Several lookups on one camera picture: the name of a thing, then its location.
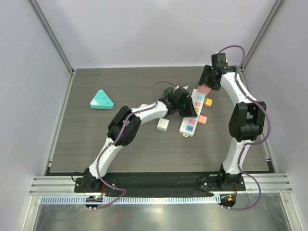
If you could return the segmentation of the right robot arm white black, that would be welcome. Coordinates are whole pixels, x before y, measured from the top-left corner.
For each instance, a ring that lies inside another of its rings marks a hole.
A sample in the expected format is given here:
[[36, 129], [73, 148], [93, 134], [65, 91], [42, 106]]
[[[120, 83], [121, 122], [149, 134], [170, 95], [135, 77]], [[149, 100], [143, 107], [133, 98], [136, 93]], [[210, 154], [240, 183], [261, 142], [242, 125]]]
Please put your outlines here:
[[197, 91], [207, 95], [212, 90], [224, 88], [234, 105], [229, 121], [231, 145], [216, 179], [220, 189], [231, 191], [240, 183], [248, 149], [263, 132], [267, 106], [249, 93], [236, 67], [228, 65], [224, 53], [213, 54], [211, 62], [203, 69]]

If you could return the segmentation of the teal triangular socket base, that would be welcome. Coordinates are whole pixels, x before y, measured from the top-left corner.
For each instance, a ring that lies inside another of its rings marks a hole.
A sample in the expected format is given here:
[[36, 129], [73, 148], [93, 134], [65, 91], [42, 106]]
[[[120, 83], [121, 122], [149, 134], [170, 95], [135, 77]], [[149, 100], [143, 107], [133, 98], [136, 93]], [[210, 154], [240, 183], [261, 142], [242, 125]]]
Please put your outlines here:
[[111, 110], [114, 109], [114, 103], [104, 90], [98, 90], [90, 102], [90, 108]]

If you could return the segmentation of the large pink cube plug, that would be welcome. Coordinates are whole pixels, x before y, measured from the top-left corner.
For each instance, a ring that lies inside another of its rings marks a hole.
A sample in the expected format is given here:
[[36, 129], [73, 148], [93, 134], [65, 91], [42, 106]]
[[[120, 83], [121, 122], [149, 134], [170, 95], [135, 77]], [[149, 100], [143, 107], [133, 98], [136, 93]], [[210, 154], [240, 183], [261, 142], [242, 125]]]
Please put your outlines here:
[[198, 86], [197, 91], [201, 94], [208, 95], [212, 89], [205, 84]]

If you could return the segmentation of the white charger plug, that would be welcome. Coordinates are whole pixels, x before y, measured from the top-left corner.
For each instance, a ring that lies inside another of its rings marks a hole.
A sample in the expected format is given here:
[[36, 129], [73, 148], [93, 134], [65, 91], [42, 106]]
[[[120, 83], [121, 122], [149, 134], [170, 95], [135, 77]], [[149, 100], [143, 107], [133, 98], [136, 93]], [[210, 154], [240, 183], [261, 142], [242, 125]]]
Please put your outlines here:
[[160, 131], [167, 131], [168, 125], [169, 125], [168, 119], [160, 118], [156, 128]]

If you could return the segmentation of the small pink cube plug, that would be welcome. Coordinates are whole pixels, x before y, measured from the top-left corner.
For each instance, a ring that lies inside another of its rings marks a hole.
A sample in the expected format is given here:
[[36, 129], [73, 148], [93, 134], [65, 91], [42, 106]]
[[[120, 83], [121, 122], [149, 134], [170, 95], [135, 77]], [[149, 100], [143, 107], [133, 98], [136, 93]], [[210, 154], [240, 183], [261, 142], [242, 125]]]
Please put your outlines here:
[[207, 117], [204, 116], [204, 115], [200, 115], [199, 118], [198, 118], [198, 123], [205, 125], [207, 123]]

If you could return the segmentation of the dark green patterned cube plug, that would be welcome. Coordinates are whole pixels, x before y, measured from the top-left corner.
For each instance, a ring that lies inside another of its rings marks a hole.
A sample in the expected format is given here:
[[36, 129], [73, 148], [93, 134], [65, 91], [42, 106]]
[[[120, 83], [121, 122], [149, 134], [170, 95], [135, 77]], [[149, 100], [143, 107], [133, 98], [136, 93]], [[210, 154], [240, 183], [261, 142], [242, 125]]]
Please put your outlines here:
[[165, 89], [165, 90], [163, 91], [163, 95], [164, 95], [164, 97], [167, 97], [168, 95], [173, 94], [174, 91], [175, 91], [175, 88], [173, 88], [173, 87], [168, 87], [167, 89]]

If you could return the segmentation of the yellow cube plug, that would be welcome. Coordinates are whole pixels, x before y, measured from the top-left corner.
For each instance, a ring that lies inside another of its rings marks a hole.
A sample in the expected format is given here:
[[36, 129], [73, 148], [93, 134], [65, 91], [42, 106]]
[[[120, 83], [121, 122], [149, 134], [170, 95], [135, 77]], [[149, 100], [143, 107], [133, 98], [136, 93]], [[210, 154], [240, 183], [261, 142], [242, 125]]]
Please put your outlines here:
[[212, 100], [212, 99], [205, 98], [204, 106], [206, 106], [206, 107], [211, 107], [211, 106], [212, 106], [212, 103], [213, 103], [213, 100]]

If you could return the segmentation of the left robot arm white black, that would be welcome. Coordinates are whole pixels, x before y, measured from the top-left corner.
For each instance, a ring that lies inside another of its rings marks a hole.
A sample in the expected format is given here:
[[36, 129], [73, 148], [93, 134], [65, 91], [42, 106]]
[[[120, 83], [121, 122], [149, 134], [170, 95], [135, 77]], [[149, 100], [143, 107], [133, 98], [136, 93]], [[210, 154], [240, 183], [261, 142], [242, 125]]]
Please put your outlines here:
[[94, 162], [83, 173], [84, 185], [95, 193], [102, 187], [101, 178], [118, 152], [135, 138], [141, 125], [178, 113], [181, 117], [197, 117], [187, 87], [176, 86], [166, 97], [145, 107], [123, 106], [108, 125], [105, 144]]

